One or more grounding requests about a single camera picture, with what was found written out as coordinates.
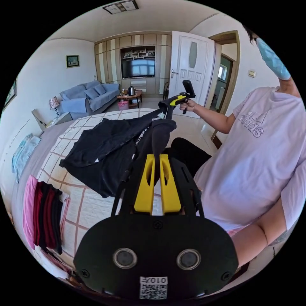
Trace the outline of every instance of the blue face mask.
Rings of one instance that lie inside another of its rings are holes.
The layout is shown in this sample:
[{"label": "blue face mask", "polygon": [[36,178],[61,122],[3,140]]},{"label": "blue face mask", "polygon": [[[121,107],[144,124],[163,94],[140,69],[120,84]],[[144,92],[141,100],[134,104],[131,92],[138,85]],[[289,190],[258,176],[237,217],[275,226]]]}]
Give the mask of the blue face mask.
[{"label": "blue face mask", "polygon": [[261,38],[256,39],[256,44],[262,59],[275,75],[281,80],[289,80],[290,73],[275,52]]}]

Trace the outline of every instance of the wooden coffee table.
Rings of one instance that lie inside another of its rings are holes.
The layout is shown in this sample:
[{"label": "wooden coffee table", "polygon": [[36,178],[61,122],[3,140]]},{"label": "wooden coffee table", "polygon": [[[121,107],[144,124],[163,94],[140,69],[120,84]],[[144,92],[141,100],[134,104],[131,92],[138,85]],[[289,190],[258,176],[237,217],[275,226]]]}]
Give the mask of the wooden coffee table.
[{"label": "wooden coffee table", "polygon": [[133,100],[135,98],[137,100],[137,104],[129,102],[128,106],[130,108],[130,107],[135,107],[137,105],[138,108],[139,108],[139,100],[140,100],[140,102],[142,104],[142,90],[136,90],[136,94],[133,95],[133,96],[123,96],[123,95],[118,95],[117,96],[117,99],[119,99],[119,100],[128,100],[128,101],[130,101],[130,100]]}]

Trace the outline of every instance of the glass panel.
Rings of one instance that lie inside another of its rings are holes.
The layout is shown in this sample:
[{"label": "glass panel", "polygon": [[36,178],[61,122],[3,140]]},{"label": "glass panel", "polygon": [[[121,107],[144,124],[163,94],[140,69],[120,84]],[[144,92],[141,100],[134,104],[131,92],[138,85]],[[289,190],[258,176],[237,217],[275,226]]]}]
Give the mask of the glass panel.
[{"label": "glass panel", "polygon": [[189,51],[189,67],[194,68],[197,62],[198,46],[196,42],[192,42]]},{"label": "glass panel", "polygon": [[222,72],[223,72],[223,67],[220,66],[219,73],[218,73],[218,78],[219,79],[221,79],[221,77],[222,77]]},{"label": "glass panel", "polygon": [[222,75],[222,80],[226,80],[226,72],[227,72],[227,67],[223,68],[223,75]]}]

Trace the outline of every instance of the picture frame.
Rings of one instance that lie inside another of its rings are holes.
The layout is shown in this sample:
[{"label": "picture frame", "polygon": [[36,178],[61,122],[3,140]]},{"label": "picture frame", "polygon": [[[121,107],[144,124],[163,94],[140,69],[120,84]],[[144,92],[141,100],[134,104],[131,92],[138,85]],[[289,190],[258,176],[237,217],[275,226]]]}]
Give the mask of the picture frame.
[{"label": "picture frame", "polygon": [[17,85],[17,79],[14,81],[14,83],[13,83],[13,85],[12,85],[10,91],[9,91],[9,94],[6,97],[3,110],[5,110],[5,108],[9,105],[9,103],[17,96],[17,86],[16,85]]},{"label": "picture frame", "polygon": [[78,55],[67,55],[66,56],[67,68],[79,67],[80,59]]}]

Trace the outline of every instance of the bedside table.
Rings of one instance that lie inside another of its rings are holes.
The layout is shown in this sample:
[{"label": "bedside table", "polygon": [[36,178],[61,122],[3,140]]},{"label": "bedside table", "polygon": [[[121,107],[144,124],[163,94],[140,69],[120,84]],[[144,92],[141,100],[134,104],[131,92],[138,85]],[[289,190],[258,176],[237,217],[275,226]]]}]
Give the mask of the bedside table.
[{"label": "bedside table", "polygon": [[64,122],[68,122],[68,121],[71,121],[71,120],[72,120],[72,118],[71,118],[70,113],[63,113],[58,118],[55,118],[51,122],[49,122],[47,124],[46,128],[49,128],[49,127],[52,127],[54,125],[61,124],[61,123],[64,123]]}]

